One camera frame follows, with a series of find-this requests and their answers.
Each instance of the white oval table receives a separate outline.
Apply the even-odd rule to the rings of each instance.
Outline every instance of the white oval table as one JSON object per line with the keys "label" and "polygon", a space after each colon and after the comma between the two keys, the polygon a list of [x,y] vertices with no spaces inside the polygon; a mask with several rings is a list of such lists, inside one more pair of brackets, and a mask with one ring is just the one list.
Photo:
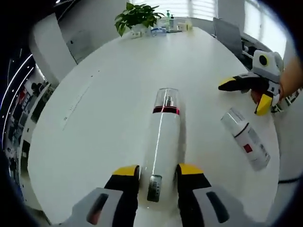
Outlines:
{"label": "white oval table", "polygon": [[[75,203],[103,187],[121,166],[143,164],[147,128],[159,88],[180,91],[185,162],[238,198],[265,221],[275,198],[279,148],[270,114],[254,115],[250,95],[218,90],[226,77],[246,72],[236,57],[198,28],[166,37],[115,39],[61,82],[35,128],[28,170],[52,223],[65,221]],[[260,135],[271,160],[254,172],[220,122],[235,107]],[[158,214],[139,207],[134,226],[182,226],[178,210]]]}

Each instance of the office chair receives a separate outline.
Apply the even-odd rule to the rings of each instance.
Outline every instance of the office chair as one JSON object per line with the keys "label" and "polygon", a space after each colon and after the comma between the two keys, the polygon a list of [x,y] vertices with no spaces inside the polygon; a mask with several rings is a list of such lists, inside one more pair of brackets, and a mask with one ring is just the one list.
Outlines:
{"label": "office chair", "polygon": [[214,17],[214,37],[226,46],[249,70],[252,69],[252,56],[243,51],[241,33],[237,26]]}

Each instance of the spray can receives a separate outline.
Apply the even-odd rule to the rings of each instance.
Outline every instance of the spray can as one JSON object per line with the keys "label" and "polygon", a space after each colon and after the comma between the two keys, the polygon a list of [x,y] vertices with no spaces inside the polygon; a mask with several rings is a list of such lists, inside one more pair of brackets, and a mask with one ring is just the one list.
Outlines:
{"label": "spray can", "polygon": [[180,134],[178,90],[160,89],[151,115],[144,164],[141,168],[139,204],[168,210],[177,202],[175,172]]}
{"label": "spray can", "polygon": [[252,168],[256,171],[268,165],[270,156],[250,123],[234,108],[221,119],[226,129],[243,149]]}

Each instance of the potted plant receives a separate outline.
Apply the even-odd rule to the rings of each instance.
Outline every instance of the potted plant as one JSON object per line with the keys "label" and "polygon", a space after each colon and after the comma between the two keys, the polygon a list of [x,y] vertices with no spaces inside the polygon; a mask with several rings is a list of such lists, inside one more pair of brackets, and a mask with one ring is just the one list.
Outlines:
{"label": "potted plant", "polygon": [[123,36],[126,27],[136,30],[136,28],[154,26],[161,15],[164,16],[162,13],[155,13],[157,7],[159,6],[133,5],[127,2],[126,9],[115,18],[115,26],[119,35]]}

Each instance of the red stripe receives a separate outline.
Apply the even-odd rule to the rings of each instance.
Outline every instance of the red stripe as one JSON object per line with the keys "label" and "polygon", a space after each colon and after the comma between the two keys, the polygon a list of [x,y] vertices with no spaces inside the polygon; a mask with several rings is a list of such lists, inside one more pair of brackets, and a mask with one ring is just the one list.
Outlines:
{"label": "red stripe", "polygon": [[156,106],[152,113],[175,113],[180,115],[180,110],[174,106]]}

